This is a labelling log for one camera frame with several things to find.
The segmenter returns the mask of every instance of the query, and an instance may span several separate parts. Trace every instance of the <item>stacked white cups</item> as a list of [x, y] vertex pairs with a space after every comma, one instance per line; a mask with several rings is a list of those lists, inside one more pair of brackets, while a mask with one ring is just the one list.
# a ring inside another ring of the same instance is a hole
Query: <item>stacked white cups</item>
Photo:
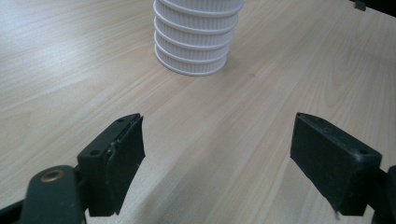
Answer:
[[155, 0], [155, 54], [189, 76], [219, 71], [227, 60], [244, 0]]

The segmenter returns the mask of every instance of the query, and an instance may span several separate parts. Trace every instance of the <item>light wood surface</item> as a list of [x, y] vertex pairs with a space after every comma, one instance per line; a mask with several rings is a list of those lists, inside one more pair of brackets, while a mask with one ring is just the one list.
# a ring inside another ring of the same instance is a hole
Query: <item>light wood surface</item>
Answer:
[[164, 68], [152, 1], [4, 0], [0, 207], [121, 116], [141, 113], [144, 159], [119, 216], [89, 223], [370, 223], [335, 218], [290, 159], [297, 111], [396, 164], [396, 19], [347, 0], [246, 0], [226, 66]]

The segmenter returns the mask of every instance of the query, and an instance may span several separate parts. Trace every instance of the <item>white plastic cup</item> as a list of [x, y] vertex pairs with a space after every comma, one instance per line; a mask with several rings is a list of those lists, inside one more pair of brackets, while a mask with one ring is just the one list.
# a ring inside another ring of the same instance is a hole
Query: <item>white plastic cup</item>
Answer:
[[226, 17], [194, 16], [168, 7], [160, 0], [156, 0], [154, 2], [154, 11], [156, 16], [168, 23], [168, 25], [171, 25], [179, 30], [192, 32], [200, 31], [209, 33], [224, 33], [232, 30], [238, 23], [237, 13]]
[[157, 46], [173, 55], [174, 58], [185, 62], [214, 62], [227, 55], [230, 45], [226, 45], [219, 49], [185, 49], [178, 45], [165, 40], [163, 37], [155, 33], [154, 41]]
[[244, 0], [155, 0], [155, 54], [183, 75], [207, 76], [227, 61]]
[[158, 35], [185, 49], [220, 49], [233, 40], [234, 33], [231, 30], [218, 35], [192, 34], [175, 29], [159, 18], [155, 18], [154, 27]]
[[243, 0], [161, 0], [165, 5], [191, 15], [224, 17], [238, 13]]
[[227, 61], [227, 56], [213, 63], [185, 63], [170, 57], [159, 46], [155, 46], [158, 60], [167, 68], [188, 76], [207, 76], [219, 71]]

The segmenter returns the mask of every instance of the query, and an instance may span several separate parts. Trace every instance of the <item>screw hole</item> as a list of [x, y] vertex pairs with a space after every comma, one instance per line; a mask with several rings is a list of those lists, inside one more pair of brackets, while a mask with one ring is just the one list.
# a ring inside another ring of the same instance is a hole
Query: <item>screw hole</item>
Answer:
[[92, 151], [92, 152], [90, 152], [90, 155], [91, 156], [96, 156], [96, 155], [98, 155], [99, 154], [99, 150], [94, 150], [94, 151]]
[[64, 175], [63, 170], [52, 170], [49, 172], [46, 172], [44, 175], [41, 176], [41, 181], [48, 183], [54, 180], [57, 180], [61, 178]]

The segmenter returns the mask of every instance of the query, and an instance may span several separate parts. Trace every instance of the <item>wood grain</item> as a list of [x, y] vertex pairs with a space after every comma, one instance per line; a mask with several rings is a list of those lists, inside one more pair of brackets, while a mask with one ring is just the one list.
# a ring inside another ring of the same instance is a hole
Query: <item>wood grain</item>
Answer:
[[164, 68], [152, 1], [2, 1], [0, 207], [114, 119], [145, 116], [147, 157], [119, 216], [89, 223], [337, 220], [290, 159], [297, 111], [396, 164], [396, 19], [345, 0], [246, 0], [226, 66]]

